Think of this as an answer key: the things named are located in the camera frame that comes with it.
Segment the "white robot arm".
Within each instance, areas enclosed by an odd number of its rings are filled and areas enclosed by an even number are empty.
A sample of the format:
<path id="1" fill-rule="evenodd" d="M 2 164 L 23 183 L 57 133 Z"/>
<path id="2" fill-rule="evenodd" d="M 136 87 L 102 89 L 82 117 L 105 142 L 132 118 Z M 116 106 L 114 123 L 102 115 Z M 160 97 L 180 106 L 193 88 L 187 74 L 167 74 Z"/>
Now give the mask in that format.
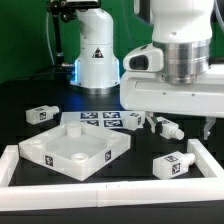
<path id="1" fill-rule="evenodd" d="M 126 109 L 224 118 L 224 63 L 210 62 L 212 18 L 224 31 L 224 0 L 134 0 L 151 25 L 123 60 Z"/>

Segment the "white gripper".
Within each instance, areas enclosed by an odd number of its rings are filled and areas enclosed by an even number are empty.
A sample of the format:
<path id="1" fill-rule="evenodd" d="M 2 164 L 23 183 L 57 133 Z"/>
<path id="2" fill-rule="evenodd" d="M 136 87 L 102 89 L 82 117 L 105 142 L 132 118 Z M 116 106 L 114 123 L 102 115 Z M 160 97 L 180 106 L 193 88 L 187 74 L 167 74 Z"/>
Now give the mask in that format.
<path id="1" fill-rule="evenodd" d="M 148 111 L 146 119 L 153 133 L 160 123 L 153 112 L 192 116 L 208 116 L 204 138 L 216 118 L 224 118 L 224 64 L 212 64 L 194 84 L 172 85 L 159 71 L 163 68 L 163 53 L 151 44 L 131 51 L 123 60 L 126 72 L 120 83 L 120 103 L 126 110 Z"/>

